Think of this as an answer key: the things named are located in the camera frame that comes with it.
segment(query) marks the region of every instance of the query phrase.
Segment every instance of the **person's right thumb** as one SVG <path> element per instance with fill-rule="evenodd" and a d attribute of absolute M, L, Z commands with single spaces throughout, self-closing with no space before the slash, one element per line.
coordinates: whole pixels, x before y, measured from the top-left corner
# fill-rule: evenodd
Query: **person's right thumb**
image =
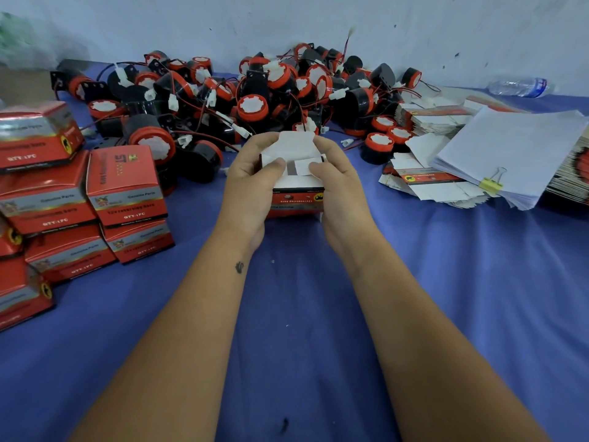
<path fill-rule="evenodd" d="M 309 163 L 309 172 L 319 178 L 325 187 L 335 186 L 342 173 L 328 161 L 325 163 Z"/>

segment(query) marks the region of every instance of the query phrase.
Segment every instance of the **person's left thumb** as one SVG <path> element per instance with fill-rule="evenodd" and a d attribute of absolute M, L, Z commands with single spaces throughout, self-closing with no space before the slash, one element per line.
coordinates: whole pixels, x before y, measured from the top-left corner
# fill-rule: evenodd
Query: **person's left thumb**
<path fill-rule="evenodd" d="M 286 161 L 276 158 L 273 162 L 262 167 L 255 177 L 260 178 L 264 185 L 274 187 L 276 181 L 282 177 L 284 169 L 286 169 Z"/>

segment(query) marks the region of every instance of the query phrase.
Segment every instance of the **person's right arm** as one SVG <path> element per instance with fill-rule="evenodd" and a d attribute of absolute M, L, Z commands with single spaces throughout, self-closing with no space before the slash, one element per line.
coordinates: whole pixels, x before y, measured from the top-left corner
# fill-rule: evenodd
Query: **person's right arm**
<path fill-rule="evenodd" d="M 354 285 L 403 440 L 549 440 L 382 236 L 343 151 L 315 144 L 328 159 L 309 165 L 325 185 L 323 228 Z"/>

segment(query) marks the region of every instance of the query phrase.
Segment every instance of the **table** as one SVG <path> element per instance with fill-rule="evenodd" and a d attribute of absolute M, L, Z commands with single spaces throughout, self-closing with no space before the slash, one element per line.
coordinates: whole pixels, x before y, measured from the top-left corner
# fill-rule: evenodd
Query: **table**
<path fill-rule="evenodd" d="M 587 98 L 514 103 L 589 114 Z M 90 121 L 83 105 L 75 115 Z M 433 300 L 552 438 L 585 439 L 587 217 L 502 199 L 470 210 L 419 201 L 379 184 L 380 167 L 358 149 L 347 153 L 379 229 Z M 166 200 L 174 248 L 60 286 L 54 311 L 0 333 L 0 440 L 67 438 L 178 287 L 224 182 L 181 180 Z M 352 285 L 315 217 L 268 221 L 249 268 L 217 430 L 217 441 L 246 440 L 399 440 Z"/>

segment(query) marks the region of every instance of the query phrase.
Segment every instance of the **plastic bottle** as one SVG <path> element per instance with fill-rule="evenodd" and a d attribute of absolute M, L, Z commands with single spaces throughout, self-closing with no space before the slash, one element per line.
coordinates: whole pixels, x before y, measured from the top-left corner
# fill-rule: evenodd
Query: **plastic bottle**
<path fill-rule="evenodd" d="M 555 86 L 542 78 L 500 76 L 487 85 L 491 94 L 539 98 L 554 92 Z"/>

